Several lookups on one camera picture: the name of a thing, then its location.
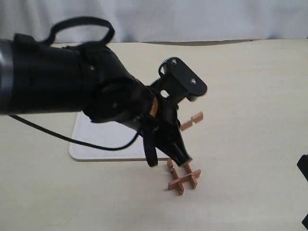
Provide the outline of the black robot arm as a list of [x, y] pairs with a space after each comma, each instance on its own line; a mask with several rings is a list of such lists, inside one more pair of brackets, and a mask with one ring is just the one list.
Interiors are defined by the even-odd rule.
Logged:
[[82, 112], [92, 123], [115, 121], [143, 138], [151, 167], [157, 150], [180, 167], [191, 161], [177, 113], [190, 96], [174, 76], [144, 85], [98, 42], [56, 48], [22, 34], [0, 42], [2, 115]]

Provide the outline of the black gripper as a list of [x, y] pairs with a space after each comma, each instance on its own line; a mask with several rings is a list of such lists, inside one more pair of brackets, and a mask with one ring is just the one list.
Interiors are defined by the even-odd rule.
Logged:
[[192, 158], [188, 154], [180, 132], [178, 104], [167, 100], [168, 93], [159, 91], [154, 84], [148, 86], [153, 94], [153, 104], [149, 115], [142, 122], [143, 147], [147, 164], [158, 165], [156, 149], [168, 155], [179, 167], [183, 167]]

